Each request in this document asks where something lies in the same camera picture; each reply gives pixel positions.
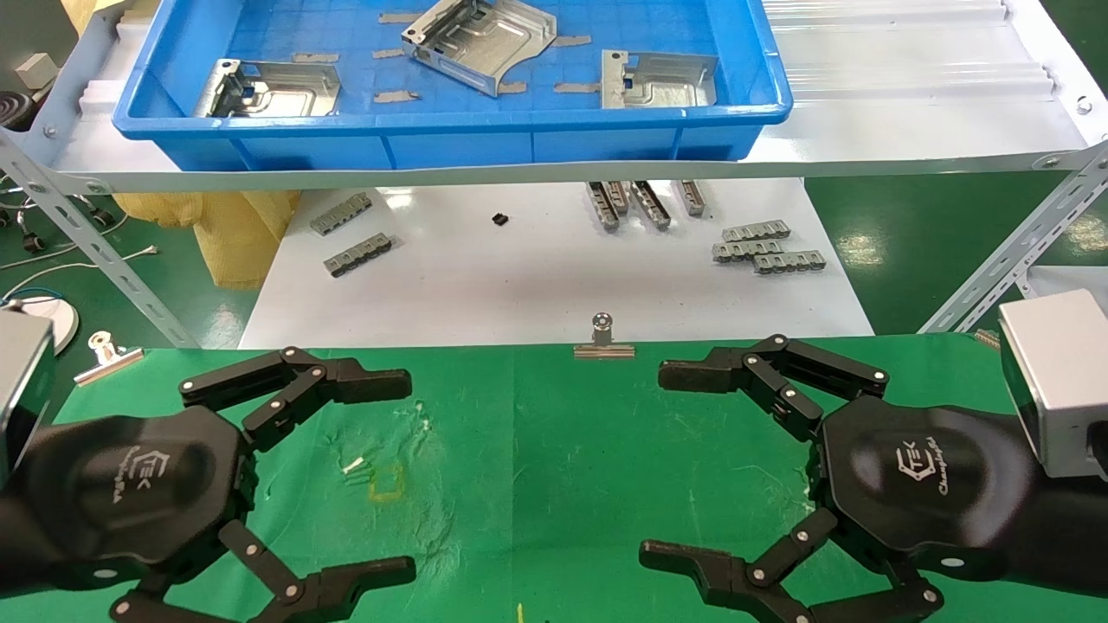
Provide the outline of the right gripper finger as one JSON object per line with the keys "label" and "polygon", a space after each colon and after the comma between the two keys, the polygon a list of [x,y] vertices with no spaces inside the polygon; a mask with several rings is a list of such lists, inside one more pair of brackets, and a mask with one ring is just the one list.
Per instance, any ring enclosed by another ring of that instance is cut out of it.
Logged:
{"label": "right gripper finger", "polygon": [[895,560],[881,564],[891,583],[886,590],[804,606],[783,581],[834,535],[839,524],[831,510],[820,508],[753,562],[721,549],[645,540],[640,564],[693,579],[707,606],[748,613],[758,622],[922,622],[944,607],[938,588],[914,566]]}
{"label": "right gripper finger", "polygon": [[882,398],[889,375],[866,362],[776,334],[751,347],[714,347],[701,360],[665,360],[658,382],[684,394],[745,394],[800,442],[818,439],[824,413],[800,386],[843,400]]}

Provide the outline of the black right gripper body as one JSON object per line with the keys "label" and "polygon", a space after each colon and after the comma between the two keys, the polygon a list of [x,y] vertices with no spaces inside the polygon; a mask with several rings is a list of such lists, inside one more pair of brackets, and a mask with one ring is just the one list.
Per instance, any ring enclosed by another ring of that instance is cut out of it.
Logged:
{"label": "black right gripper body", "polygon": [[862,397],[828,415],[819,448],[832,540],[866,570],[1010,575],[1020,509],[1042,479],[1013,415]]}

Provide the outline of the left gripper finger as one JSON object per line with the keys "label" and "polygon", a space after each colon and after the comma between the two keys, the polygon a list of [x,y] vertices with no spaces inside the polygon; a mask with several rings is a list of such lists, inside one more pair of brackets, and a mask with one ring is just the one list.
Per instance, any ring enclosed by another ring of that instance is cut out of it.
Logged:
{"label": "left gripper finger", "polygon": [[[340,622],[352,615],[365,592],[416,580],[412,556],[332,565],[296,578],[239,520],[220,527],[218,539],[271,593],[271,600],[250,622]],[[115,622],[225,622],[225,617],[167,603],[164,598],[170,586],[170,578],[147,576],[116,600],[110,616]]]}
{"label": "left gripper finger", "polygon": [[406,369],[367,370],[352,357],[324,359],[286,347],[191,377],[179,385],[185,407],[217,411],[265,397],[242,422],[255,451],[269,451],[329,402],[361,405],[412,394]]}

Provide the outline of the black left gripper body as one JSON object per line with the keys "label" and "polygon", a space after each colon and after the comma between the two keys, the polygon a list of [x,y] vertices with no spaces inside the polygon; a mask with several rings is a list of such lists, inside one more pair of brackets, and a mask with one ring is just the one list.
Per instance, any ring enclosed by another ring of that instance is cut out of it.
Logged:
{"label": "black left gripper body", "polygon": [[25,590],[189,582],[257,486],[242,430],[205,407],[44,428],[25,451]]}

